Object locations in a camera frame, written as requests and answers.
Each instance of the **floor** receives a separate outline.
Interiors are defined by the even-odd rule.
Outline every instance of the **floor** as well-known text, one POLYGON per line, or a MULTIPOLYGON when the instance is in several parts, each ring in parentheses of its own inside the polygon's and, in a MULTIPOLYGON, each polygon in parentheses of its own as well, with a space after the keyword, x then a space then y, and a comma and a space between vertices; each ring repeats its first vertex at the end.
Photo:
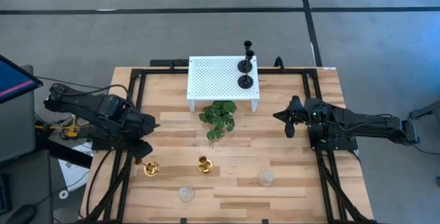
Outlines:
MULTIPOLYGON (((281 56, 288 66, 337 67, 348 108, 406 117, 440 99, 439 6, 440 0, 0 0, 0 53, 32 64, 37 76, 106 86, 117 66, 242 54, 242 42, 251 40, 259 65, 281 56), (187 10, 158 14, 164 8, 187 10)), ((51 82, 45 84, 35 93, 37 113, 62 117, 43 108, 51 82)), ((431 116, 416 124, 419 147, 440 152, 440 124, 431 116)), ((375 219, 437 223, 440 156, 382 139, 358 142, 375 219)), ((52 169, 56 188, 63 182, 56 163, 52 169)), ((56 199, 54 216, 75 220, 81 197, 79 189, 56 199)))

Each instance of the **wooden tabletop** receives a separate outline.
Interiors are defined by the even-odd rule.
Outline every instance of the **wooden tabletop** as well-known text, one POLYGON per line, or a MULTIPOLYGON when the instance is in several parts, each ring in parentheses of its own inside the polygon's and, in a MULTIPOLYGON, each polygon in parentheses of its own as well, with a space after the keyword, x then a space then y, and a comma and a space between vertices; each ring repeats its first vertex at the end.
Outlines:
MULTIPOLYGON (((128 86, 131 69, 115 68, 111 84, 128 86)), ((336 70, 318 68, 318 75, 323 100, 345 107, 336 70)), ((180 218, 187 218, 189 223, 260 223, 261 219, 269 219, 270 223, 326 223, 316 155, 310 149, 305 126, 296 126, 295 138, 289 139, 284 134, 284 123, 272 117, 286 108, 293 95, 300 96, 304 103, 303 80, 294 74, 258 77, 261 99, 257 111, 251 112, 250 101, 236 102, 234 130, 210 144, 206 139, 209 126, 198 118, 210 103, 196 102, 195 112, 190 112, 187 75, 147 76, 141 112, 154 115, 161 126, 144 137, 154 149, 144 161, 156 161, 160 172, 156 177, 147 177, 143 166, 132 166, 124 223, 178 223, 180 218), (214 164, 209 175, 197 169, 201 155, 214 164), (258 183, 257 174, 262 170, 274 173, 272 186, 258 183), (178 189, 184 185, 195 189, 195 198, 187 203, 178 196, 178 189)), ((112 88, 111 93, 125 96, 119 88, 112 88)), ((86 193, 104 154, 100 151, 94 156, 86 193)), ((346 151, 336 151, 335 155, 343 190, 363 215, 373 218, 359 161, 346 151)), ((109 187, 113 158, 111 153, 96 177, 91 208, 109 187)), ((119 192, 113 200, 113 218, 119 192)), ((334 216, 338 218, 333 190, 331 194, 334 216)), ((81 208, 83 216, 86 198, 87 194, 81 208)))

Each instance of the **pegboard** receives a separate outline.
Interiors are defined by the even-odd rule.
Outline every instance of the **pegboard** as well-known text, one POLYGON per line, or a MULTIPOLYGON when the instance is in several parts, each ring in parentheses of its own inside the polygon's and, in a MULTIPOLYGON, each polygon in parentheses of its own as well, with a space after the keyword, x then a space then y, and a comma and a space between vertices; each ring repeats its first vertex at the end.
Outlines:
POLYGON ((245 56, 191 56, 188 70, 188 100, 259 100, 259 77, 256 57, 251 60, 249 76, 254 84, 242 89, 237 67, 245 56))

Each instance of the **green plant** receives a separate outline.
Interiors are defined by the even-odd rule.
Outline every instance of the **green plant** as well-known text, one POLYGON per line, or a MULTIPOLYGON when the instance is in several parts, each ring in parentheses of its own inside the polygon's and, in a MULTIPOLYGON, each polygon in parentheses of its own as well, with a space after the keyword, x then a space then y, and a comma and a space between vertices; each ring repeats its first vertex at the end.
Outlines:
POLYGON ((230 132, 234 129, 235 122, 232 114, 236 109, 237 106, 233 101, 214 101, 210 106, 203 108, 203 113, 199 114, 200 121, 214 126, 206 133, 209 140, 222 138, 225 130, 230 132))

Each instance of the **computer monitor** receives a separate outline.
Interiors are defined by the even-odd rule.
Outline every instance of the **computer monitor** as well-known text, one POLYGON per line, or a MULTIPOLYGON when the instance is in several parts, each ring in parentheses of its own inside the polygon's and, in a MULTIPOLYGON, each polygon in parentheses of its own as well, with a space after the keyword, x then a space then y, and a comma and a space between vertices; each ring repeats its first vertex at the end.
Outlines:
POLYGON ((0 55, 0 104, 41 86, 38 78, 0 55))

